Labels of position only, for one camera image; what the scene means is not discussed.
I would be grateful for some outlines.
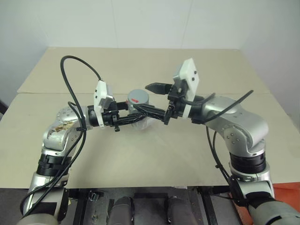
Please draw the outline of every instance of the table surface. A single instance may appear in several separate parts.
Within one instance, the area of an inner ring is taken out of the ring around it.
[[[267,161],[274,183],[300,181],[300,135],[270,91],[236,50],[166,50],[50,48],[19,89],[0,122],[0,188],[28,188],[40,157],[42,135],[56,112],[71,96],[61,78],[59,61],[72,54],[93,65],[113,89],[117,101],[132,89],[153,82],[172,83],[173,72],[193,57],[200,74],[199,95],[211,92],[238,99],[255,92],[242,106],[264,117]],[[67,75],[82,105],[92,105],[97,80],[79,63],[66,63]],[[166,96],[150,95],[165,109]],[[88,131],[87,141],[70,169],[68,188],[225,185],[214,165],[203,125],[171,119],[168,126],[155,121],[146,130],[131,125]],[[229,154],[219,136],[218,155],[229,170]]]

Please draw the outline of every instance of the beige table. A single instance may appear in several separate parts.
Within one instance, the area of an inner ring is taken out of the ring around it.
[[[115,59],[109,66],[109,61],[118,55],[118,51],[123,58]],[[192,55],[202,74],[198,94],[206,95],[215,91],[237,99],[250,88],[255,90],[255,94],[242,105],[263,116],[269,124],[266,154],[273,182],[300,181],[299,133],[240,52],[52,48],[20,88],[20,94],[0,122],[1,188],[29,186],[40,157],[43,132],[55,119],[56,112],[71,100],[71,96],[64,93],[66,89],[57,65],[65,54],[92,61],[91,64],[99,71],[105,68],[107,72],[101,75],[113,87],[114,93],[118,93],[115,95],[117,101],[125,100],[125,93],[133,88],[151,82],[171,83],[176,67],[173,59],[179,62]],[[166,65],[160,64],[163,59]],[[82,105],[91,105],[96,79],[88,70],[71,61],[67,62],[67,66],[74,90],[81,92],[78,94],[79,101]],[[155,71],[153,79],[148,77],[151,69]],[[87,77],[84,81],[80,79],[82,74]],[[130,81],[124,79],[126,76],[131,77]],[[150,101],[163,109],[167,106],[166,96],[151,94]],[[121,127],[118,133],[110,127],[105,130],[95,127],[87,134],[85,147],[70,170],[69,188],[225,185],[222,175],[214,167],[204,126],[191,124],[188,120],[171,119],[168,126],[156,121],[142,132],[130,125]],[[216,146],[221,161],[229,170],[228,150],[220,137]]]

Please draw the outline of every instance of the orange object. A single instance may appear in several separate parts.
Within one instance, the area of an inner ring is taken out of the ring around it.
[[[285,202],[300,212],[300,182],[274,184],[275,199]],[[245,207],[239,207],[236,204],[235,208],[240,216],[243,225],[252,225],[253,221],[248,210]]]

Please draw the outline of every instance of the white wall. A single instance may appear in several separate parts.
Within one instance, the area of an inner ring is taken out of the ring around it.
[[[0,0],[0,98],[10,104],[47,46],[241,49],[298,123],[299,10],[299,0]]]

